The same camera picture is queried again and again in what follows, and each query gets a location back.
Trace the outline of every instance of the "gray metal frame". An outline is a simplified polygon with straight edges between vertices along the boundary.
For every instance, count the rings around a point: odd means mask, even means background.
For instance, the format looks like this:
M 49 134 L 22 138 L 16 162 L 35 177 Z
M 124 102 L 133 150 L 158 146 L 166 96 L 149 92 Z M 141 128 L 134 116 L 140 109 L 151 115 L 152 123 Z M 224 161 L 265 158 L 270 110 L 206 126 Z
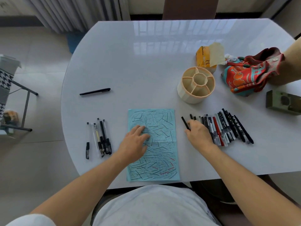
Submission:
M 34 95 L 38 96 L 39 94 L 37 92 L 32 91 L 31 89 L 28 89 L 27 87 L 12 81 L 13 84 L 15 84 L 18 87 L 21 87 L 22 89 L 27 91 L 27 97 L 26 97 L 26 102 L 25 102 L 25 108 L 24 108 L 24 112 L 23 112 L 23 118 L 22 118 L 22 122 L 21 122 L 21 126 L 14 126 L 14 125 L 9 125 L 9 124 L 2 124 L 1 127 L 6 127 L 6 128 L 12 128 L 12 129 L 18 129 L 18 130 L 23 130 L 23 131 L 29 131 L 31 132 L 32 129 L 31 128 L 24 128 L 24 123 L 25 123 L 25 118 L 26 118 L 26 113 L 27 113 L 27 107 L 28 107 L 28 101 L 29 101 L 29 96 L 30 93 L 33 93 Z

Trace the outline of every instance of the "white t-shirt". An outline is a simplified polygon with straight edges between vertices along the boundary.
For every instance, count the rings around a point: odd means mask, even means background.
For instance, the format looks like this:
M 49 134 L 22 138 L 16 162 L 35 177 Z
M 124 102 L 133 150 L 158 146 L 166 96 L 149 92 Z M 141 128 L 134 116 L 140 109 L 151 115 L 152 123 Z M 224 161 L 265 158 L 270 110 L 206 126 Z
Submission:
M 216 226 L 206 203 L 190 189 L 149 185 L 123 194 L 104 205 L 93 226 L 197 225 Z M 40 214 L 19 217 L 7 226 L 55 226 Z

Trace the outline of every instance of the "left hand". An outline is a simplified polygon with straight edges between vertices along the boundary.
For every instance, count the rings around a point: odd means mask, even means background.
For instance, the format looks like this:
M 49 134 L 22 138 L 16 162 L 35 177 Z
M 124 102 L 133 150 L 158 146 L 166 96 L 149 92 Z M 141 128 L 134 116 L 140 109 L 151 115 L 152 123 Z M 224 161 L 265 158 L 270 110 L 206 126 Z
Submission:
M 133 163 L 140 159 L 146 152 L 147 146 L 142 146 L 143 142 L 150 137 L 149 134 L 143 134 L 145 126 L 136 125 L 124 137 L 116 152 L 120 159 L 126 160 L 127 164 Z

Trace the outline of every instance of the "green speaker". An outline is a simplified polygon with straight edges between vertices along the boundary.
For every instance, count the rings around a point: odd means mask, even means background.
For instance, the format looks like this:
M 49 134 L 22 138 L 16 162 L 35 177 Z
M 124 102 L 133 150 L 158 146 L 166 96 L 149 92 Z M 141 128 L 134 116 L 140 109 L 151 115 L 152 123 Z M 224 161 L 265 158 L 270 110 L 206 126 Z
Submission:
M 301 97 L 270 90 L 266 93 L 265 107 L 298 116 L 301 115 Z

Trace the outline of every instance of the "white curtain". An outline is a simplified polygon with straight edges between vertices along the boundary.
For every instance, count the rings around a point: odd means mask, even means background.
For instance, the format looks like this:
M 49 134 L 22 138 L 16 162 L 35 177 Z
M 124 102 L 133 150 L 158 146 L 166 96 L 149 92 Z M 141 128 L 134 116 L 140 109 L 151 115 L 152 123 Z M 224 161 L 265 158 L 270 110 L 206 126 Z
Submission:
M 96 22 L 130 20 L 128 0 L 24 0 L 57 33 L 86 32 Z

